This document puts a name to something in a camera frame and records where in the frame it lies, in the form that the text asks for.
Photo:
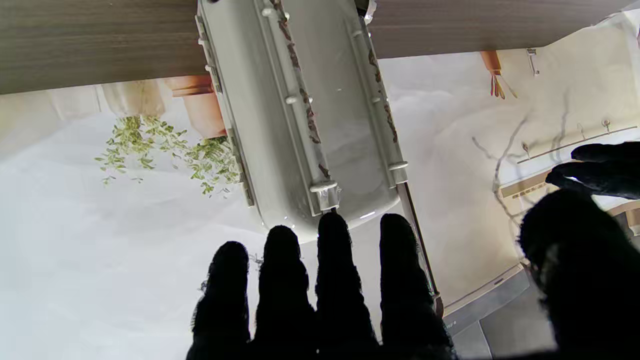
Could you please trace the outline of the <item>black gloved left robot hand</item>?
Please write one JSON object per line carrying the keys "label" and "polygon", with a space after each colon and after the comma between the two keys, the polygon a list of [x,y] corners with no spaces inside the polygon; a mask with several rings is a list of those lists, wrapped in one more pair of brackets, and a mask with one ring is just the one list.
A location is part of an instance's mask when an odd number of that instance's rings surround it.
{"label": "black gloved left robot hand", "polygon": [[571,152],[571,161],[554,166],[545,181],[560,189],[638,200],[640,143],[578,146]]}

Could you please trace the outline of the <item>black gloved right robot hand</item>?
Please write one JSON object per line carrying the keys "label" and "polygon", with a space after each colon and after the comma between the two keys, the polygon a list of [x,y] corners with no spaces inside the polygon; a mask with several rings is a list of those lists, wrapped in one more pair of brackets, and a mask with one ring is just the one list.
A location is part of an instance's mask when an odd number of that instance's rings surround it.
{"label": "black gloved right robot hand", "polygon": [[[530,208],[519,244],[542,293],[557,350],[522,360],[639,357],[639,251],[617,221],[583,194],[558,190]],[[259,269],[254,336],[249,331],[249,254],[237,241],[217,249],[192,322],[188,360],[454,360],[454,344],[434,310],[418,242],[402,215],[380,221],[379,343],[362,294],[345,220],[318,224],[317,305],[297,235],[278,225]]]}

